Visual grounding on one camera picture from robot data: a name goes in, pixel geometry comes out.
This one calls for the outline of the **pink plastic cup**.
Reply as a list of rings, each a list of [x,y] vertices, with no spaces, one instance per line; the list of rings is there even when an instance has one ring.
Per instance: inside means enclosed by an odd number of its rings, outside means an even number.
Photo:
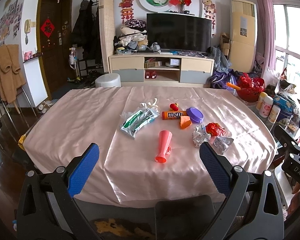
[[[167,156],[171,153],[171,139],[172,133],[170,131],[162,130],[159,133],[158,154],[155,157],[157,163],[165,163],[167,161]]]

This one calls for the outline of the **green white wipes packet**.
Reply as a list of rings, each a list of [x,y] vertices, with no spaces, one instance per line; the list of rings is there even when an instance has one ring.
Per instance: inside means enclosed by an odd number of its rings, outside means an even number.
[[[123,122],[120,130],[135,138],[136,133],[147,124],[153,122],[159,116],[159,112],[153,108],[141,108],[130,114]]]

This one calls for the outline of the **black trash bin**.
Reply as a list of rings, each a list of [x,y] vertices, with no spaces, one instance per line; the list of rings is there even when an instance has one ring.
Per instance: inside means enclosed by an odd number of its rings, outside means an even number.
[[[155,206],[156,239],[197,239],[214,216],[208,195],[160,201]]]

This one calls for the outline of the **silver blister pack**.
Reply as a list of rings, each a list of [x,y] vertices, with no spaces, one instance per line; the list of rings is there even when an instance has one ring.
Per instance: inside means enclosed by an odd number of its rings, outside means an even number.
[[[224,152],[230,147],[230,145],[233,143],[233,139],[230,137],[220,137],[217,136],[214,139],[213,145],[215,147],[215,150],[218,154],[223,155]]]

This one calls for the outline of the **crumpled silver foil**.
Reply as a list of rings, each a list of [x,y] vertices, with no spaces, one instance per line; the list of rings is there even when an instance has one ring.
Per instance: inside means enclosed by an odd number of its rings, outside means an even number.
[[[207,133],[205,125],[198,125],[194,128],[192,133],[192,140],[195,147],[200,147],[204,142],[209,142],[211,135]]]

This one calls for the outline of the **crumpled red wrapper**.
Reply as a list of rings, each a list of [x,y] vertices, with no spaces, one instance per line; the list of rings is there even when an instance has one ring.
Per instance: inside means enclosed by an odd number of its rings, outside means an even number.
[[[212,137],[224,137],[226,136],[226,130],[222,128],[218,123],[211,122],[205,126],[206,132]]]

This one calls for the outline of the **cream lidded canister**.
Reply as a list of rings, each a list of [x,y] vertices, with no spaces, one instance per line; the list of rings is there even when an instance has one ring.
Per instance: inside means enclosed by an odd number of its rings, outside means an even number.
[[[272,109],[268,115],[268,121],[272,124],[274,124],[277,120],[277,117],[279,116],[279,113],[281,112],[281,108],[278,105],[273,105]]]

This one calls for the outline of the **purple plastic lid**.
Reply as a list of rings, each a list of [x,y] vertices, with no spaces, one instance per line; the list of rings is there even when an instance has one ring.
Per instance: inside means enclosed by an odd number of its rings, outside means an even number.
[[[189,107],[186,110],[186,113],[190,117],[190,119],[191,119],[192,122],[200,124],[200,123],[202,123],[204,121],[204,115],[203,115],[203,113],[199,109],[197,109],[195,107]]]

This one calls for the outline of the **white canister pink label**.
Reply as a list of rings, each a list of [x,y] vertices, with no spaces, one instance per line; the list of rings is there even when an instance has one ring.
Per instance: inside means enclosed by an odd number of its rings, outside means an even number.
[[[262,102],[261,108],[259,110],[259,115],[263,118],[268,117],[273,105],[273,98],[271,96],[266,96]]]

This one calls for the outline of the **orange candy tube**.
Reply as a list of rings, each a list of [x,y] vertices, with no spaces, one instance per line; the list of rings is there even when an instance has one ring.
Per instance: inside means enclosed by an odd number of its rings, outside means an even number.
[[[180,119],[182,116],[187,116],[186,111],[163,111],[161,114],[163,120]]]

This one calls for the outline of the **pink satin tablecloth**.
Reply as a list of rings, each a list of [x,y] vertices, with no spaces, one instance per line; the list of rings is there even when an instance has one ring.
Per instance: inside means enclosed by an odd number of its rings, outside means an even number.
[[[80,156],[91,143],[99,160],[77,198],[124,207],[153,207],[160,200],[220,194],[192,140],[193,127],[181,129],[178,120],[156,118],[135,138],[120,130],[124,115],[141,102],[158,99],[161,111],[171,103],[195,107],[204,123],[218,123],[234,141],[224,152],[247,172],[262,173],[273,161],[276,144],[263,122],[227,90],[186,87],[121,87],[71,90],[37,122],[24,141],[31,160],[43,173],[53,172]],[[157,163],[159,133],[172,133],[171,153]]]

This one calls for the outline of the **yellow white canister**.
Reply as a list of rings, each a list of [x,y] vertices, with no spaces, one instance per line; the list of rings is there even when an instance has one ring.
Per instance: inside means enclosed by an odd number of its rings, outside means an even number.
[[[261,92],[260,96],[258,98],[257,104],[256,104],[256,109],[259,111],[262,107],[262,103],[264,102],[264,99],[267,97],[267,93]]]

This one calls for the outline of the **small red toy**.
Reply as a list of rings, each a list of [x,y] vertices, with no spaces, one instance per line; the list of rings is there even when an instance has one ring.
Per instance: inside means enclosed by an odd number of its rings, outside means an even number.
[[[170,104],[170,110],[171,111],[179,111],[179,105],[178,105],[178,103],[171,103]]]

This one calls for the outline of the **orange stick in basket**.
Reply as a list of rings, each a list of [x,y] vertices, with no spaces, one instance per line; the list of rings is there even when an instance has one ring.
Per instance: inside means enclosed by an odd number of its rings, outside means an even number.
[[[236,91],[241,90],[240,87],[238,87],[237,85],[234,85],[234,84],[232,84],[232,83],[230,83],[230,82],[227,82],[226,85],[227,85],[228,87],[230,87],[230,88],[236,90]]]

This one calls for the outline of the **red plastic basket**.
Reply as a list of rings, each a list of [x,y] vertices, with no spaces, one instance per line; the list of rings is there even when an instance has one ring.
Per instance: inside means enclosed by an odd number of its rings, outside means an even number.
[[[260,77],[249,77],[247,73],[241,75],[237,81],[240,90],[237,91],[238,96],[249,103],[257,102],[260,94],[264,92],[264,79]]]

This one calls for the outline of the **clear plastic wrapper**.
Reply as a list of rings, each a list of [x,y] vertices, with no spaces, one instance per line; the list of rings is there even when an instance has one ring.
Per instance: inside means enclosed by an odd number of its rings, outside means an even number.
[[[141,102],[140,106],[142,108],[150,108],[150,109],[153,109],[155,111],[158,111],[159,110],[159,106],[158,106],[157,102],[158,102],[158,99],[157,98],[153,98],[153,99],[151,99],[151,100],[149,100],[147,102]]]

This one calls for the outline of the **white round stool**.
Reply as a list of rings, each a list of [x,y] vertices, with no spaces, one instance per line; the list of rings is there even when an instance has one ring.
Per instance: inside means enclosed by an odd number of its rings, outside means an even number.
[[[121,87],[120,75],[117,73],[101,75],[95,80],[95,87]]]

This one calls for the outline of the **beige tv cabinet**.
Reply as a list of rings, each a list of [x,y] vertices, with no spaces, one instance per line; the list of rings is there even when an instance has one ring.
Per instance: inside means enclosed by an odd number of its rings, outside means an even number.
[[[206,57],[133,53],[111,55],[109,71],[123,86],[208,87],[214,60]]]

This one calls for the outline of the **tan coat on chair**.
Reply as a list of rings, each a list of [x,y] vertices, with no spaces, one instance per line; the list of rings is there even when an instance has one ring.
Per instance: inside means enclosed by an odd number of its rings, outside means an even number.
[[[17,90],[26,84],[19,62],[19,46],[0,46],[0,97],[10,104],[17,98]]]

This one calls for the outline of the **black flat television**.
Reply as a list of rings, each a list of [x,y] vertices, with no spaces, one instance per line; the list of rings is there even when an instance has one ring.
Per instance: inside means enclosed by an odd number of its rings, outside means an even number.
[[[162,49],[206,52],[211,46],[211,21],[186,14],[147,14],[147,39]]]

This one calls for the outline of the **pile of clothes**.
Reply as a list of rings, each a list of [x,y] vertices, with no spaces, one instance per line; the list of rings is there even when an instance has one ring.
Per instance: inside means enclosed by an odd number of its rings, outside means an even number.
[[[127,20],[120,28],[121,34],[113,40],[115,54],[130,54],[148,49],[146,22]]]

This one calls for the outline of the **cardboard covered air conditioner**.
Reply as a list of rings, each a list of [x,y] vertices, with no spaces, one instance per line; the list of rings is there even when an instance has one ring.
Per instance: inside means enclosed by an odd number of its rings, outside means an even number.
[[[256,4],[231,0],[229,60],[233,70],[248,73],[253,69],[257,44]]]

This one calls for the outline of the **beige folding screen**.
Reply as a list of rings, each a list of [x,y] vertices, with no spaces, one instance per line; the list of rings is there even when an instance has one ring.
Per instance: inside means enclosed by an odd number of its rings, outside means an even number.
[[[114,54],[114,0],[98,0],[102,64],[105,74],[111,72],[109,57]]]

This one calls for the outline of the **dark wooden door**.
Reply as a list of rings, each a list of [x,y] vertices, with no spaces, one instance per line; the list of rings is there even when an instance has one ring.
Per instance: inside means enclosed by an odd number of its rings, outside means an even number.
[[[69,66],[72,0],[39,0],[37,45],[48,98],[75,77]]]

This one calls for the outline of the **pink window curtain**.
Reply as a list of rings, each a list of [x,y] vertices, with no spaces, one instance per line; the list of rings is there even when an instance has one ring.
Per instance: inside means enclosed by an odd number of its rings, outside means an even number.
[[[257,0],[257,8],[264,41],[264,63],[262,76],[265,77],[275,64],[275,17],[272,0]]]

